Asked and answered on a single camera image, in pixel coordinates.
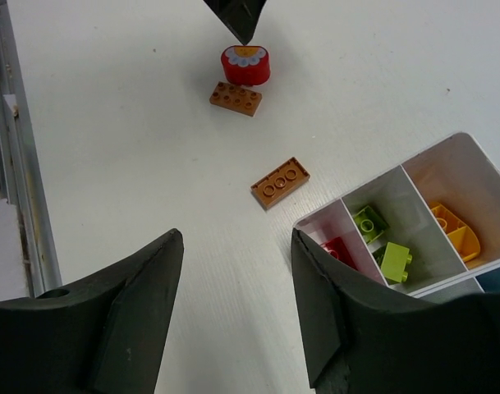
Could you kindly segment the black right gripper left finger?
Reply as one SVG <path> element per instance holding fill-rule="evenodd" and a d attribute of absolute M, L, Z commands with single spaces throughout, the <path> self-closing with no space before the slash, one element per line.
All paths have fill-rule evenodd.
<path fill-rule="evenodd" d="M 0 301 L 0 393 L 152 393 L 183 263 L 172 229 L 36 298 Z"/>

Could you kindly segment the lime green small lego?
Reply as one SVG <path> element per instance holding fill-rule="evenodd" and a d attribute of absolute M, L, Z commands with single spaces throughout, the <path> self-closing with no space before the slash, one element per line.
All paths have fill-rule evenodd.
<path fill-rule="evenodd" d="M 351 217 L 366 245 L 376 241 L 389 229 L 388 222 L 371 205 L 365 205 Z"/>

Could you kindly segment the lime green lego brick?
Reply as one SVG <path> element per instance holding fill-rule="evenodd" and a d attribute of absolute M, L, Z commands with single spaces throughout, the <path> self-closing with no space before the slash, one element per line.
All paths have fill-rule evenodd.
<path fill-rule="evenodd" d="M 375 250 L 373 256 L 381 273 L 387 280 L 395 283 L 403 283 L 407 280 L 408 272 L 406 268 L 413 259 L 409 248 L 388 242 Z"/>

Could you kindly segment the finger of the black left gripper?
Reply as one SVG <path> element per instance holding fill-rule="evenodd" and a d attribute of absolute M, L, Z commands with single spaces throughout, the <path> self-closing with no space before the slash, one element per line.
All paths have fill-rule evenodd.
<path fill-rule="evenodd" d="M 266 0 L 204 0 L 234 37 L 247 45 L 254 37 Z"/>

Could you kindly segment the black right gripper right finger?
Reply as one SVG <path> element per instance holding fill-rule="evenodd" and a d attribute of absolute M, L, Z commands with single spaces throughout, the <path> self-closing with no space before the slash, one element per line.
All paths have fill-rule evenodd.
<path fill-rule="evenodd" d="M 385 287 L 291 234 L 309 385 L 326 393 L 500 393 L 500 293 L 442 304 Z"/>

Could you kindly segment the yellow rounded lego brick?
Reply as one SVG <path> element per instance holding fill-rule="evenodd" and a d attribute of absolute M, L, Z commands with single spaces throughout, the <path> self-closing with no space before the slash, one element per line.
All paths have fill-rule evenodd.
<path fill-rule="evenodd" d="M 480 255 L 479 238 L 464 220 L 439 202 L 429 203 L 429 209 L 464 263 Z"/>

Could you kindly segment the red flower lego piece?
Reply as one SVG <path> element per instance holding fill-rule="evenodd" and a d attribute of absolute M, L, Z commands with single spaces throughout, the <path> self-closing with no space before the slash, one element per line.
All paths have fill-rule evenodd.
<path fill-rule="evenodd" d="M 220 57 L 224 75 L 234 85 L 256 86 L 271 76 L 268 51 L 261 46 L 232 45 Z"/>

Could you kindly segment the red long lego brick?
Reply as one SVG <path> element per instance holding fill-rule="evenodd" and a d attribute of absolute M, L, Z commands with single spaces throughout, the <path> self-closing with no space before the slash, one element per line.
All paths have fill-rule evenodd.
<path fill-rule="evenodd" d="M 344 263 L 348 267 L 358 270 L 354 259 L 351 257 L 344 240 L 341 237 L 334 237 L 329 241 L 321 244 L 321 247 L 326 250 L 336 260 Z"/>

